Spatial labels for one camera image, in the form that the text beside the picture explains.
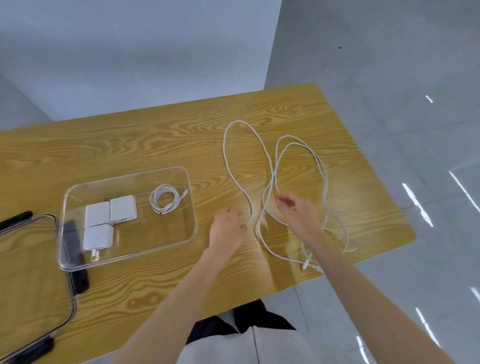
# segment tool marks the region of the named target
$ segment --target wall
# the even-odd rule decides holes
[[[46,121],[51,119],[0,74],[0,131]]]
[[[53,120],[264,87],[281,0],[6,0],[0,72]]]

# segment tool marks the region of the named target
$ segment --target person's left hand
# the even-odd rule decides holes
[[[226,263],[247,236],[247,225],[241,223],[242,212],[238,208],[224,208],[215,215],[210,228],[209,250]]]

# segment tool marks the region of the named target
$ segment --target white power adapter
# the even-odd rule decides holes
[[[84,232],[84,249],[95,250],[111,247],[113,244],[113,226],[108,224],[90,226]]]
[[[88,205],[85,208],[85,229],[102,224],[112,225],[110,221],[110,201]]]
[[[114,224],[135,220],[137,218],[137,205],[132,195],[118,197],[110,200],[110,221]]]

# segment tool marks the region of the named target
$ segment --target charging cable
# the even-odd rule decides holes
[[[268,185],[265,187],[264,189],[264,192],[262,193],[262,210],[260,211],[260,216],[259,216],[259,219],[255,225],[255,228],[256,228],[256,232],[257,232],[257,235],[258,237],[260,238],[260,240],[262,241],[262,243],[264,244],[265,248],[274,256],[276,256],[277,258],[280,258],[280,259],[284,259],[284,260],[287,260],[289,262],[293,262],[293,263],[299,263],[299,264],[302,264],[302,269],[306,269],[307,267],[312,267],[316,270],[318,270],[319,272],[322,272],[322,269],[320,268],[319,264],[317,261],[313,260],[312,259],[312,253],[307,253],[307,251],[305,250],[305,246],[303,244],[303,242],[301,243],[301,249],[303,251],[303,254],[305,255],[305,260],[304,261],[300,261],[300,260],[296,260],[296,259],[290,259],[290,258],[287,258],[287,257],[284,257],[284,256],[281,256],[281,255],[278,255],[276,253],[274,253],[269,247],[268,245],[265,243],[265,240],[262,236],[262,231],[261,231],[261,222],[263,221],[262,219],[262,216],[263,216],[263,213],[266,212],[268,215],[270,215],[271,217],[273,217],[276,221],[278,221],[280,224],[282,225],[285,225],[285,226],[288,226],[288,224],[284,223],[283,221],[279,220],[277,217],[275,217],[272,213],[270,213],[270,211],[268,211],[267,209],[267,206],[268,206],[268,201],[270,200],[270,196],[272,195],[272,190],[273,188],[275,187],[275,189],[277,191],[279,191],[278,189],[278,186],[277,186],[277,183],[276,183],[276,180],[277,180],[277,171],[278,171],[278,165],[280,164],[280,160],[281,158],[283,157],[283,154],[285,153],[285,151],[290,147],[290,146],[301,146],[305,149],[307,149],[313,156],[313,158],[315,159],[315,163],[318,167],[318,171],[320,173],[320,175],[322,176],[323,180],[325,181],[324,183],[324,188],[323,188],[323,193],[322,193],[322,204],[323,206],[325,207],[325,218],[324,218],[324,221],[323,221],[323,225],[322,225],[322,228],[323,230],[326,230],[326,231],[329,231],[331,233],[333,233],[334,235],[337,235],[337,236],[340,236],[342,238],[345,239],[345,247],[342,249],[342,252],[345,253],[345,252],[353,252],[355,250],[357,250],[357,246],[354,242],[352,242],[351,240],[349,240],[348,238],[348,234],[347,234],[347,231],[345,230],[345,226],[343,225],[343,222],[342,220],[333,212],[333,210],[330,208],[330,206],[328,206],[327,202],[326,202],[326,196],[327,196],[327,192],[328,192],[328,173],[327,173],[327,170],[325,168],[325,165],[323,164],[322,160],[318,157],[318,155],[314,152],[314,150],[312,148],[310,148],[308,146],[307,143],[305,143],[303,140],[297,138],[296,136],[293,136],[293,135],[284,135],[282,137],[280,137],[277,142],[276,142],[276,146],[275,146],[275,164],[272,164],[272,160],[270,158],[270,156],[268,155],[268,152],[265,148],[265,144],[263,143],[262,139],[260,138],[260,136],[258,135],[258,133],[255,131],[255,129],[250,125],[248,124],[247,122],[243,121],[243,120],[235,120],[235,121],[232,121],[228,126],[227,128],[225,129],[225,134],[223,135],[223,158],[225,160],[225,165],[227,167],[227,171],[228,171],[228,174],[230,175],[230,177],[232,178],[232,180],[235,182],[235,184],[238,186],[238,188],[240,188],[240,190],[243,192],[243,194],[247,197],[247,200],[250,204],[250,209],[251,209],[251,215],[250,215],[250,218],[248,220],[248,222],[251,221],[251,219],[253,218],[253,215],[254,215],[254,211],[253,211],[253,201],[252,199],[250,198],[250,196],[248,196],[248,194],[245,192],[245,190],[240,186],[240,184],[238,183],[238,181],[235,179],[235,177],[233,177],[232,175],[232,172],[230,171],[230,167],[228,166],[228,161],[227,161],[227,155],[225,153],[225,141],[226,141],[226,138],[227,138],[227,132],[230,128],[230,126],[232,126],[233,124],[236,124],[236,123],[242,123],[242,124],[245,124],[247,125],[256,135],[256,137],[258,138],[258,140],[260,141],[260,143],[262,144],[262,147],[264,148],[264,152],[268,158],[268,163],[270,165],[270,173],[272,175],[272,178],[270,179],[270,182],[268,183]],[[285,148],[283,148],[283,150],[281,151],[280,155],[278,155],[278,145],[280,143],[280,141],[284,138],[290,138],[290,139],[294,139],[296,140],[295,142],[290,142],[287,144],[287,146]],[[327,220],[328,220],[328,216],[331,216],[333,217],[340,225],[340,227],[342,228],[342,233],[338,233],[338,232],[335,232],[335,231],[332,231],[328,228],[326,228],[326,224],[327,224]]]
[[[170,202],[165,207],[158,207],[156,203],[160,198],[160,196],[169,192],[173,194],[173,201]],[[150,205],[152,206],[152,209],[157,214],[160,214],[160,215],[168,214],[169,212],[172,212],[178,207],[178,205],[180,204],[180,201],[187,195],[187,193],[188,193],[188,190],[185,190],[180,196],[180,194],[174,187],[170,186],[169,184],[161,184],[156,189],[154,189],[150,194]]]

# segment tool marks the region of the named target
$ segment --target clear plastic lid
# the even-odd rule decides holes
[[[42,215],[0,233],[0,361],[34,345],[75,313],[55,263],[57,221]]]
[[[149,197],[161,184],[169,184],[180,195],[188,190],[173,211],[159,215]],[[113,225],[113,244],[109,248],[86,251],[71,236],[84,238],[87,205],[133,195],[137,219]],[[162,195],[157,204],[172,202],[173,194]],[[75,271],[151,252],[174,244],[185,243],[197,230],[192,193],[187,171],[179,166],[125,174],[72,186],[63,198],[58,236],[58,263],[61,269]]]

